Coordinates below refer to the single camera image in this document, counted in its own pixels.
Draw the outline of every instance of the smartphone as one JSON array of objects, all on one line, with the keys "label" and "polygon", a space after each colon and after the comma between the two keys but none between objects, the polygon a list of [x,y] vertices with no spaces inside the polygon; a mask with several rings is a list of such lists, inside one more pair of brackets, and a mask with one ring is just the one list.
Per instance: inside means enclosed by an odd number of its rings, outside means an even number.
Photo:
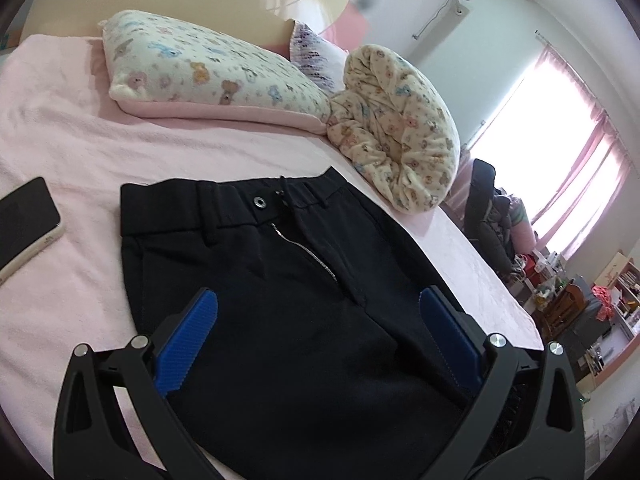
[{"label": "smartphone", "polygon": [[62,236],[65,227],[39,176],[0,200],[0,285]]}]

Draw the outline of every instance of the pink blanket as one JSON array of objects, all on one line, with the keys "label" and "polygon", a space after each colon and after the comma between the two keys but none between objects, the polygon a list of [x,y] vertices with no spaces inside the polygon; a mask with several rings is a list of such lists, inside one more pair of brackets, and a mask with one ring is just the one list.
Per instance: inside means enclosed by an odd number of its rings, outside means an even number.
[{"label": "pink blanket", "polygon": [[[140,120],[107,90],[102,42],[91,38],[31,36],[0,75],[0,196],[42,175],[66,222],[59,241],[0,287],[0,404],[47,471],[72,349],[80,342],[121,347],[135,335],[120,270],[125,182],[314,176],[334,166],[411,233],[487,333],[542,348],[532,319],[439,208],[415,217],[390,211],[325,139],[261,124]],[[152,459],[130,404],[122,403]]]}]

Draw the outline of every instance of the teddy bear print pillow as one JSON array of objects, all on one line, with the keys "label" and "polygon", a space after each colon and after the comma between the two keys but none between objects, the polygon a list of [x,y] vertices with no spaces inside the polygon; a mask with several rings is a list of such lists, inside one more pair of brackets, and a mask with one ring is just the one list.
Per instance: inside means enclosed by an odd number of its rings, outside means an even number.
[{"label": "teddy bear print pillow", "polygon": [[109,95],[132,115],[326,131],[327,97],[278,54],[141,10],[123,10],[102,28]]}]

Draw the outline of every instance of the rolled pillow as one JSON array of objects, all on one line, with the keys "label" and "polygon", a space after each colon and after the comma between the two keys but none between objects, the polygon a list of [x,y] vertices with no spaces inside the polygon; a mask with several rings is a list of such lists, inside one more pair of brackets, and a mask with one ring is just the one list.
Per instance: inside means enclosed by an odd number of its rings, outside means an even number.
[{"label": "rolled pillow", "polygon": [[326,132],[329,101],[278,54],[141,10],[107,20],[109,95],[144,118],[253,121]]},{"label": "rolled pillow", "polygon": [[398,211],[421,213],[446,197],[460,139],[430,81],[378,45],[353,50],[346,89],[331,97],[328,139]]}]

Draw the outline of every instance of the zipper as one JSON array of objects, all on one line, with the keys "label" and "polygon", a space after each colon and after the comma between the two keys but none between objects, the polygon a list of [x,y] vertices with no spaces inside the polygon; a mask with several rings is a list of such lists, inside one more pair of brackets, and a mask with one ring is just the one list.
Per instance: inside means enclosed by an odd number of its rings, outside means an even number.
[{"label": "zipper", "polygon": [[331,277],[334,279],[334,282],[338,282],[338,278],[335,277],[335,274],[332,272],[332,270],[327,267],[324,262],[318,258],[315,254],[313,254],[311,252],[311,250],[307,249],[303,244],[299,244],[298,242],[294,242],[293,240],[289,240],[284,234],[282,234],[280,232],[280,230],[276,227],[276,224],[274,224],[273,222],[271,223],[271,227],[273,227],[273,230],[276,231],[277,235],[282,238],[284,241],[289,242],[290,244],[294,244],[296,246],[298,246],[300,249],[302,249],[303,251],[306,252],[306,254],[308,254],[309,256],[311,256],[316,262],[318,262],[320,265],[322,265],[322,268],[324,270],[326,270]]}]

